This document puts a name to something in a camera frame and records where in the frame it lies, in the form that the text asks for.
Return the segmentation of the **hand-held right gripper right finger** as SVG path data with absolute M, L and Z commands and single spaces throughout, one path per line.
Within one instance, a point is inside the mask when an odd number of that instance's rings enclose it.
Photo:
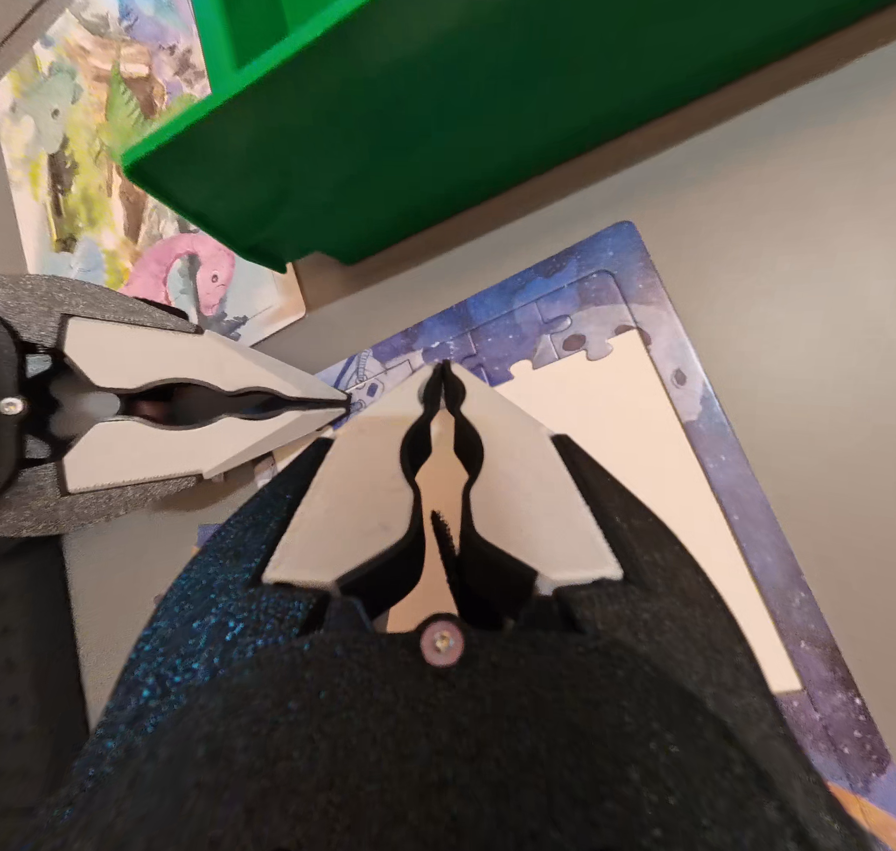
M 457 573 L 501 617 L 623 568 L 541 422 L 459 365 L 442 363 L 454 455 L 466 474 Z

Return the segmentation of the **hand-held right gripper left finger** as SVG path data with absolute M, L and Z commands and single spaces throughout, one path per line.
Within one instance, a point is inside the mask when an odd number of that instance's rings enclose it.
M 354 598 L 369 617 L 409 595 L 426 548 L 416 478 L 441 400 L 442 366 L 429 365 L 335 433 L 264 583 Z

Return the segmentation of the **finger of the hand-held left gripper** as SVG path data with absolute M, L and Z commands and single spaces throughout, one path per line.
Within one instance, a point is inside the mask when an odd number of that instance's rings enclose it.
M 231 396 L 259 392 L 334 407 L 350 401 L 317 376 L 213 332 L 72 317 L 63 330 L 62 352 L 90 383 L 109 390 L 184 383 Z
M 340 420 L 345 406 L 265 418 L 222 416 L 192 428 L 137 418 L 99 422 L 62 459 L 65 489 L 80 493 L 182 476 L 211 478 Z

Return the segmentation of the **blue space puzzle tray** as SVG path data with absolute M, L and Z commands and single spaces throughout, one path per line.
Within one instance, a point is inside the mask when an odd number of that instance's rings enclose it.
M 636 227 L 612 225 L 320 376 L 372 406 L 443 362 L 555 444 L 628 580 L 670 539 L 711 581 L 814 767 L 863 823 L 894 817 L 894 753 L 857 689 Z

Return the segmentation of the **colourful dinosaur puzzle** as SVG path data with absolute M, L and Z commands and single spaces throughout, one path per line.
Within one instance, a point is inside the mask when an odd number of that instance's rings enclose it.
M 2 76 L 2 152 L 29 273 L 178 308 L 253 345 L 306 315 L 295 272 L 242 260 L 120 166 L 209 93 L 190 0 L 73 0 Z

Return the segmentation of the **green plastic bin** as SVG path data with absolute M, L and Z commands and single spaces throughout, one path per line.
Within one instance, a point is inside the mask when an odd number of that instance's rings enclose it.
M 345 264 L 894 0 L 192 0 L 210 94 L 122 155 L 261 266 Z

